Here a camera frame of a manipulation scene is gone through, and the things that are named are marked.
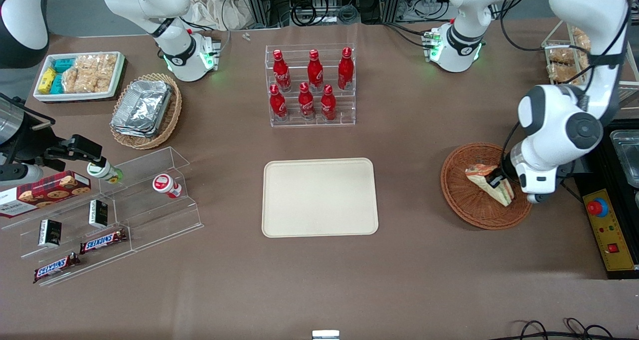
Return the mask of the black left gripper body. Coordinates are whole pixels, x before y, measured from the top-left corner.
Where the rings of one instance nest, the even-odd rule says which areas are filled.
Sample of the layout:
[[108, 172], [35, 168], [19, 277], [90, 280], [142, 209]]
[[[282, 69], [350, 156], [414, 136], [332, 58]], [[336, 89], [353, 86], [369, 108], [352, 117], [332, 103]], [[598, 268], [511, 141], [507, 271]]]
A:
[[520, 183], [520, 174], [518, 173], [517, 167], [521, 163], [525, 163], [525, 158], [520, 147], [513, 147], [502, 158], [502, 172], [510, 181]]

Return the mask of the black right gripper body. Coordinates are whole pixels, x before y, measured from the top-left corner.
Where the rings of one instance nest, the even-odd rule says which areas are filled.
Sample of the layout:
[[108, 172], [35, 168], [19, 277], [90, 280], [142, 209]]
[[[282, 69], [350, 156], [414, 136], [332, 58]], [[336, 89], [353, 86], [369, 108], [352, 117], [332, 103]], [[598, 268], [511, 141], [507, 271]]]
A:
[[28, 163], [64, 141], [51, 127], [32, 128], [41, 124], [42, 121], [37, 118], [5, 120], [5, 163]]

